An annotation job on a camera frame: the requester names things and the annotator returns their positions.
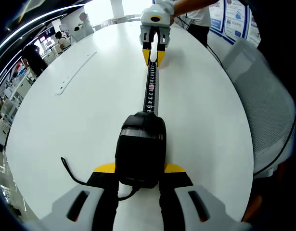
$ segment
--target black strap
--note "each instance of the black strap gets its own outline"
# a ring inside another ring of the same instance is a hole
[[[131,196],[133,196],[140,188],[139,187],[133,187],[132,191],[130,192],[129,195],[124,196],[124,197],[118,197],[119,201],[124,201],[126,199],[129,199]]]
[[[71,176],[71,178],[72,178],[75,182],[77,182],[78,184],[87,185],[86,183],[84,183],[84,182],[82,182],[82,181],[80,181],[80,180],[77,180],[77,179],[73,176],[73,174],[72,174],[72,172],[71,172],[69,166],[67,165],[66,159],[64,159],[63,157],[61,157],[61,161],[62,161],[62,163],[63,163],[65,169],[67,170],[67,172],[69,173],[69,175]]]

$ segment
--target poster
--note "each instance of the poster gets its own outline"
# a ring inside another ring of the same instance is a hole
[[[247,41],[257,47],[261,41],[259,30],[257,27],[257,23],[254,20],[254,16],[249,9],[249,26],[248,26],[248,33],[247,33]]]
[[[224,1],[219,0],[218,2],[209,6],[211,16],[211,27],[219,32],[223,30],[224,21]]]
[[[226,0],[226,2],[225,34],[236,41],[245,33],[245,6],[238,0]]]

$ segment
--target white table surface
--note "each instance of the white table surface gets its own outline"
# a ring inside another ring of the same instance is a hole
[[[61,156],[82,181],[96,167],[115,161],[121,126],[143,105],[147,66],[139,34],[140,22],[131,22],[86,37],[49,65],[24,98],[6,154],[20,192],[39,218],[77,184]],[[185,168],[194,184],[202,184],[240,220],[253,178],[253,148],[243,106],[208,50],[176,25],[170,38],[159,89],[167,160]],[[63,94],[55,96],[72,67],[95,50]],[[119,196],[130,189],[121,186]],[[140,189],[120,202],[114,230],[163,230],[158,199],[158,188]]]

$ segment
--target tape measure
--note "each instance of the tape measure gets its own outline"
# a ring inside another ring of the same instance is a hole
[[[156,62],[149,62],[146,92],[143,103],[144,112],[158,112],[158,71]]]

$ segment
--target gray chair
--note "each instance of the gray chair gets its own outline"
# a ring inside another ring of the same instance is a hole
[[[269,177],[293,152],[294,101],[261,52],[245,39],[236,41],[222,64],[248,119],[254,150],[254,177]]]

